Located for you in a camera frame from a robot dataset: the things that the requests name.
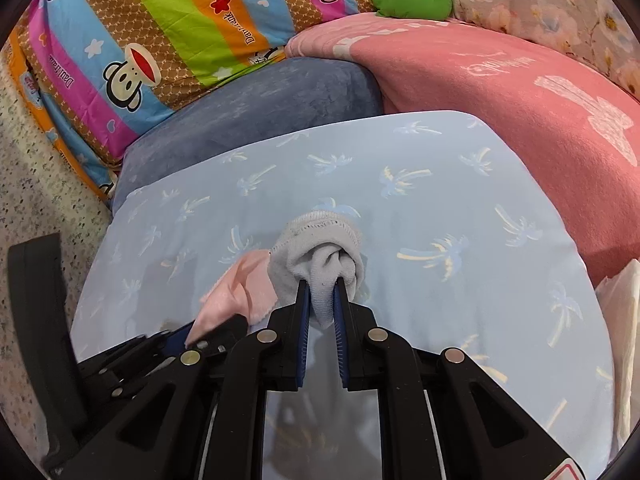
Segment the white grey sock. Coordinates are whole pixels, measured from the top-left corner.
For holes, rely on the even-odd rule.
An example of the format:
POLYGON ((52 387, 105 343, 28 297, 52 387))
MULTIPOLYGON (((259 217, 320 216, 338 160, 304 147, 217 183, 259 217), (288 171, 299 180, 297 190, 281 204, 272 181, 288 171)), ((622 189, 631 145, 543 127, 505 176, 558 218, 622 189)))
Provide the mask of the white grey sock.
POLYGON ((311 292, 314 322, 327 328, 333 323, 333 291, 343 280, 348 299, 354 299, 364 278, 361 235, 346 217, 317 210, 288 222, 270 252, 267 273, 278 304, 295 300, 298 283, 311 292))

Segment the pink sock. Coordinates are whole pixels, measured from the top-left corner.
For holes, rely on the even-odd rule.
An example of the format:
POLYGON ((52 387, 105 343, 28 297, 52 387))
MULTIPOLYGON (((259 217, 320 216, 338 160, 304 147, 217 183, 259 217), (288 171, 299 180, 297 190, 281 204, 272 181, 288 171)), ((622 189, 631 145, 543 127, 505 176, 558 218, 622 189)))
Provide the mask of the pink sock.
POLYGON ((187 347, 235 315, 241 315, 250 325, 267 316, 278 300, 268 276, 269 261, 267 249, 252 250, 224 272, 201 298, 201 310, 186 336, 187 347))

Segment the white lined trash bin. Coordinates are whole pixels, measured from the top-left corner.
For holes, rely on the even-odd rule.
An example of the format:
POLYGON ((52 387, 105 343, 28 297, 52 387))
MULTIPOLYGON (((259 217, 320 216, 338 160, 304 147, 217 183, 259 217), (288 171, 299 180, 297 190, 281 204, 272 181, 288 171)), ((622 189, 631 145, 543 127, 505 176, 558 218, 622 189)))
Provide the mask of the white lined trash bin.
POLYGON ((615 455, 639 422, 639 260, 631 260, 619 274, 605 278, 596 295, 613 356, 615 455))

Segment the light blue palm-print pillow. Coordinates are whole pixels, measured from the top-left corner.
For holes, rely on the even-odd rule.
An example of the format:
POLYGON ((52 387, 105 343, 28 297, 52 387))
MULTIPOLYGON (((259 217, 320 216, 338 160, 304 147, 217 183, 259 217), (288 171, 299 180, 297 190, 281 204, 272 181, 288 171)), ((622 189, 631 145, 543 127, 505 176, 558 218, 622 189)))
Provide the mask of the light blue palm-print pillow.
POLYGON ((458 112, 342 122, 135 178, 78 302, 76 356, 191 322, 232 263, 317 210, 360 231, 357 300, 378 324, 462 349, 587 478, 605 470, 612 351, 585 263, 521 159, 458 112))

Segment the dark blue plush pillow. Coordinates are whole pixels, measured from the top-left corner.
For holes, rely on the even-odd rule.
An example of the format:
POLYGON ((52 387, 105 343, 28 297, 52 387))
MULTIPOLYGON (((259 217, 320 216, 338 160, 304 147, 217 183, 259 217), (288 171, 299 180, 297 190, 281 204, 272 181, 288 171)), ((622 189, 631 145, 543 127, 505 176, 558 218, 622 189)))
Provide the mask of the dark blue plush pillow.
POLYGON ((126 149, 112 211, 127 196, 246 144, 384 113, 373 75, 348 61, 287 58, 183 107, 126 149))

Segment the colourful striped monkey quilt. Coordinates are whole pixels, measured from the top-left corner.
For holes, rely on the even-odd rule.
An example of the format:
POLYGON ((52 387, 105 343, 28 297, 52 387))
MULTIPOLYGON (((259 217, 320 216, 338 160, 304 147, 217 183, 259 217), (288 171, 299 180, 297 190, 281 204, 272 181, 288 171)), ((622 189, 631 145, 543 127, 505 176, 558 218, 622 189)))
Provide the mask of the colourful striped monkey quilt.
POLYGON ((109 200, 137 138, 281 61, 299 32, 372 8, 371 0, 28 0, 3 52, 43 133, 109 200))

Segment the pink fleece blanket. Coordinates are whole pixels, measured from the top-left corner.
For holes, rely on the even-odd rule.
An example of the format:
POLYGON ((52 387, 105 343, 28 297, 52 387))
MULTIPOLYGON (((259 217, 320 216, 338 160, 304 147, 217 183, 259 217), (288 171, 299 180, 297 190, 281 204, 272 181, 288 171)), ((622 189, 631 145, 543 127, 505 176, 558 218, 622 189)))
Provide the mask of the pink fleece blanket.
POLYGON ((525 162, 593 283, 639 255, 639 104, 591 68, 459 22, 351 15, 300 32, 291 58, 355 62, 390 113, 460 110, 525 162))

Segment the grey floral bedsheet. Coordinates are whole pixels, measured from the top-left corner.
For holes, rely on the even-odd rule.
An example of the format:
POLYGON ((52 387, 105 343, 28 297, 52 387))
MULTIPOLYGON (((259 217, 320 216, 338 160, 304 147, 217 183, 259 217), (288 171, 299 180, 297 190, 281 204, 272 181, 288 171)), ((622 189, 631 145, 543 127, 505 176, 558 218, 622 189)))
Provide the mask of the grey floral bedsheet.
POLYGON ((452 0, 452 14, 561 52, 639 95, 639 38, 614 0, 452 0))

